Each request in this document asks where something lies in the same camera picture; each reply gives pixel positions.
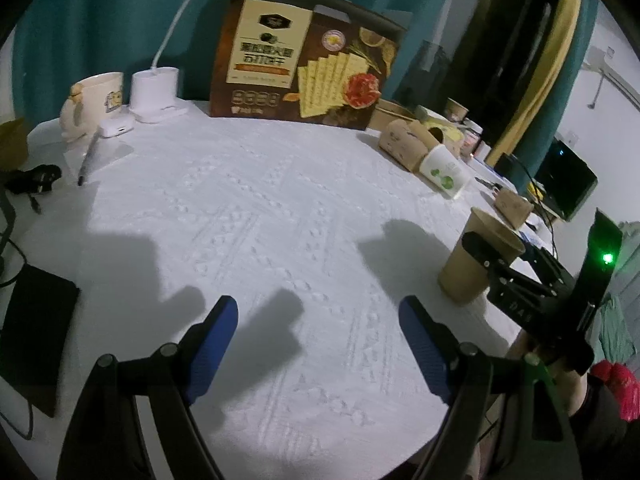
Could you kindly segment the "person's right hand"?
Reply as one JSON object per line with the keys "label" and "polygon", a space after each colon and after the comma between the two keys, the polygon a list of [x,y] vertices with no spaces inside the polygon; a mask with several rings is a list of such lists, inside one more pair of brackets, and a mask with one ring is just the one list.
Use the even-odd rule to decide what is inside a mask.
{"label": "person's right hand", "polygon": [[[536,353],[536,350],[529,347],[526,331],[520,330],[506,352],[506,358],[519,360],[526,356],[527,353]],[[574,370],[567,372],[561,362],[549,365],[548,371],[567,415],[574,416],[586,400],[588,393],[587,376],[579,375]]]}

